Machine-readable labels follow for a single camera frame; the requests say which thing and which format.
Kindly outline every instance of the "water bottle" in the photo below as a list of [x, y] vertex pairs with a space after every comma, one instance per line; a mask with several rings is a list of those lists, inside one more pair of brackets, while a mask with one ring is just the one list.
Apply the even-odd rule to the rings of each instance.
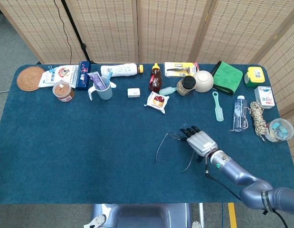
[[244, 96], [238, 96], [234, 104], [233, 128], [235, 132], [241, 132], [247, 129], [248, 123], [246, 119], [247, 101]]

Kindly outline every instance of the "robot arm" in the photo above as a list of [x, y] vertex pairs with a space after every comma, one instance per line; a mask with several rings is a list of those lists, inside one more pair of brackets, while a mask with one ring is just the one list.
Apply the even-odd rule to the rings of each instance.
[[240, 191], [242, 202], [251, 209], [265, 209], [267, 211], [280, 210], [294, 214], [294, 190], [287, 188], [273, 189], [260, 178], [257, 178], [238, 165], [218, 146], [205, 132], [197, 127], [181, 129], [188, 137], [187, 143], [202, 157], [210, 157], [215, 165], [231, 182], [244, 188]]

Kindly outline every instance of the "rope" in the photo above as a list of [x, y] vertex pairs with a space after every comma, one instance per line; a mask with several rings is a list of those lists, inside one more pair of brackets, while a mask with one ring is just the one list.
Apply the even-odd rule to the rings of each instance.
[[255, 127], [256, 135], [260, 136], [261, 139], [265, 142], [263, 135], [266, 134], [266, 122], [263, 119], [263, 107], [258, 102], [250, 103], [250, 115], [253, 118], [253, 125]]

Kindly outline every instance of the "white bowl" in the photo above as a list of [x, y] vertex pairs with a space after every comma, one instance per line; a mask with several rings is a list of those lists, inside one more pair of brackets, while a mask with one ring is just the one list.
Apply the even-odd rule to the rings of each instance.
[[196, 80], [195, 90], [200, 93], [209, 91], [213, 87], [213, 76], [206, 70], [200, 70], [193, 76]]

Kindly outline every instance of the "white box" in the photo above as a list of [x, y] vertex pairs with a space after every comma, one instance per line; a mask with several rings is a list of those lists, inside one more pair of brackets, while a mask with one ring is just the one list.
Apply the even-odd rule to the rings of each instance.
[[140, 96], [141, 96], [141, 91], [139, 90], [139, 88], [128, 89], [128, 98], [140, 97]]
[[258, 101], [263, 108], [272, 108], [275, 105], [274, 96], [270, 86], [258, 86], [255, 89], [256, 101]]

